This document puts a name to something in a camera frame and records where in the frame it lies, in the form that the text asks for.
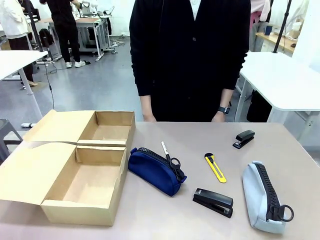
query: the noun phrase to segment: blue pencil case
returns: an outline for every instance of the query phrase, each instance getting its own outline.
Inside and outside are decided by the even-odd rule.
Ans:
[[[131,150],[128,169],[171,197],[187,178],[180,163],[173,168],[167,159],[144,147]]]

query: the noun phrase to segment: black watch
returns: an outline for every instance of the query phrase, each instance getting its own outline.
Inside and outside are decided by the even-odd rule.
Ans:
[[[223,112],[224,114],[228,114],[230,111],[230,107],[223,107],[223,106],[220,106],[218,108],[218,112]]]

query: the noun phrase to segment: small black stapler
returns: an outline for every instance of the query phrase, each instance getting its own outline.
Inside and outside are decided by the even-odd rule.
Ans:
[[[235,142],[232,146],[234,146],[236,149],[242,148],[244,145],[246,145],[248,142],[250,142],[252,139],[254,139],[255,132],[251,130],[244,131],[240,134],[238,134],[235,139],[238,140],[238,142]]]
[[[232,216],[234,200],[231,197],[197,188],[193,195],[193,201],[227,218]]]

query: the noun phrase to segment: black zipper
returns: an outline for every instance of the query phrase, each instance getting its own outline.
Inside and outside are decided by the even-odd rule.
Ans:
[[[173,174],[176,176],[176,178],[177,178],[177,180],[178,180],[179,182],[184,178],[184,176],[182,177],[182,176],[178,175],[178,174],[175,172],[175,170],[170,166],[170,163],[169,163],[169,161],[168,161],[167,159],[165,159],[163,156],[160,156],[160,155],[156,154],[154,151],[151,151],[150,149],[145,148],[145,147],[140,147],[140,148],[137,150],[137,152],[139,152],[139,153],[144,153],[144,154],[152,157],[153,159],[156,159],[156,160],[158,160],[159,162],[161,162],[161,163],[163,163],[164,165],[166,165],[166,166],[173,172]]]
[[[254,163],[256,166],[256,169],[258,170],[258,173],[261,177],[264,190],[266,192],[266,199],[267,199],[267,210],[266,210],[266,215],[265,218],[266,220],[274,220],[274,221],[280,221],[281,217],[283,219],[283,213],[281,215],[280,210],[280,203],[278,200],[278,196],[276,194],[276,191],[274,187],[272,186],[267,170],[263,164],[260,163]]]

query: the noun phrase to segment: stool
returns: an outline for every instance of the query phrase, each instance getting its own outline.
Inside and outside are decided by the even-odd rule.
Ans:
[[[19,138],[19,140],[5,140],[5,136],[7,136],[10,132],[13,132]],[[11,125],[9,120],[0,119],[0,164],[3,163],[10,155],[7,145],[19,145],[22,141],[22,137]]]

